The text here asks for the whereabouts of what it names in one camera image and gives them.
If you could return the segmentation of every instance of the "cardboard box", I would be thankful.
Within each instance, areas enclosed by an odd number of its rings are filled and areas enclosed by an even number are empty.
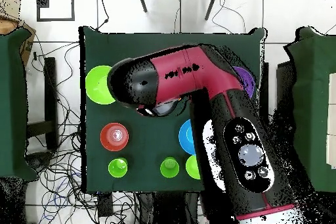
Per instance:
[[[20,21],[19,23],[17,23],[17,22],[9,21],[9,20],[0,20],[0,34],[1,35],[7,35],[11,33],[12,31],[14,31],[17,27],[23,27],[24,29],[27,29],[31,33],[31,36],[23,42],[20,48],[20,56],[21,56],[22,62],[26,66],[29,61],[30,53],[32,51],[32,46],[33,46],[33,41],[35,38],[36,31],[33,28],[29,27],[23,21]]]
[[[0,0],[0,19],[19,22],[21,0]]]
[[[18,23],[9,20],[0,20],[0,35],[7,35],[18,27]]]
[[[22,62],[24,63],[24,66],[27,66],[30,53],[32,51],[33,41],[35,39],[36,31],[33,28],[29,27],[26,23],[23,23],[22,27],[24,29],[27,29],[31,33],[31,36],[23,42],[20,48],[20,55],[21,55]]]

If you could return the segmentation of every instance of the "red cup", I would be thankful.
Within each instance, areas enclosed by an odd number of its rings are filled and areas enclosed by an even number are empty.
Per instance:
[[[100,132],[100,142],[106,150],[117,152],[125,148],[129,141],[129,133],[120,123],[109,123]]]

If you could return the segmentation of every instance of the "silver button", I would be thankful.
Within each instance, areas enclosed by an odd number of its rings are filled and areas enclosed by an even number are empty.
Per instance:
[[[234,144],[238,144],[241,142],[241,139],[238,136],[235,136],[233,139]]]
[[[242,125],[236,125],[235,130],[237,132],[243,132],[244,131],[244,126],[242,126]]]
[[[255,140],[255,135],[254,133],[246,133],[245,138],[248,141],[252,141],[252,140]]]
[[[255,179],[255,172],[253,172],[253,171],[246,171],[245,178],[248,181],[254,180]]]
[[[264,166],[259,167],[259,169],[258,169],[258,174],[259,174],[259,176],[261,176],[262,178],[266,178],[267,175],[268,175],[268,170],[267,170],[267,168],[264,167]]]

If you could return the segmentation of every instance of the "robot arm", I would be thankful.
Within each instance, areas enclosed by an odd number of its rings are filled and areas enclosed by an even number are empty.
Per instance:
[[[145,116],[159,116],[163,105],[174,107],[192,95],[192,105],[198,102],[191,107],[192,129],[205,191],[225,192],[238,219],[293,207],[287,177],[240,77],[216,48],[185,45],[121,61],[111,69],[108,87],[121,104]],[[207,96],[200,102],[196,91]],[[196,126],[206,105],[210,132]],[[199,154],[204,150],[207,157]]]

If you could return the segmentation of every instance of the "blue bowl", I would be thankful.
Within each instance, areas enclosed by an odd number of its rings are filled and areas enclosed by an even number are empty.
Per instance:
[[[178,133],[178,141],[184,151],[190,155],[195,155],[194,140],[192,138],[192,125],[190,120],[186,121]]]

